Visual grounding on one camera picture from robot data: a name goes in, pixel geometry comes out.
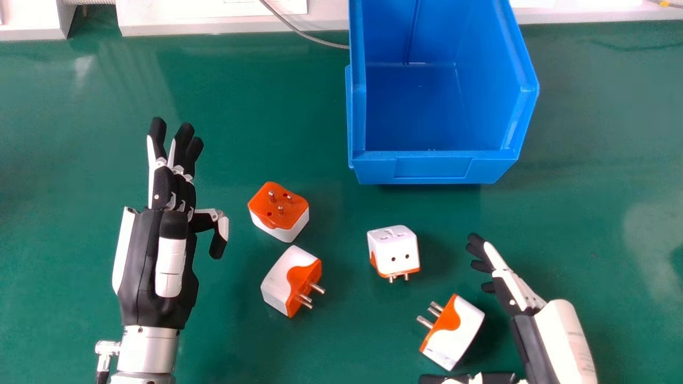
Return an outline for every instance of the green table surface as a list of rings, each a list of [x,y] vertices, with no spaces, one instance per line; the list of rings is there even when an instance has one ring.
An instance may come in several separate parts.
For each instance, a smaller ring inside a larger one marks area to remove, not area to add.
[[[574,304],[601,383],[680,382],[683,24],[524,27],[542,91],[519,162],[490,186],[377,187],[347,167],[347,52],[293,33],[124,39],[90,15],[66,41],[0,44],[0,383],[90,383],[94,343],[120,338],[113,254],[122,207],[145,205],[155,115],[194,123],[198,206],[231,220],[222,260],[199,238],[179,383],[416,383],[445,372],[415,317],[455,292],[486,319],[454,372],[523,373],[472,231]],[[309,200],[295,244],[324,265],[327,293],[291,320],[259,289],[288,246],[247,212],[267,180]],[[423,270],[390,285],[365,233],[397,223]]]

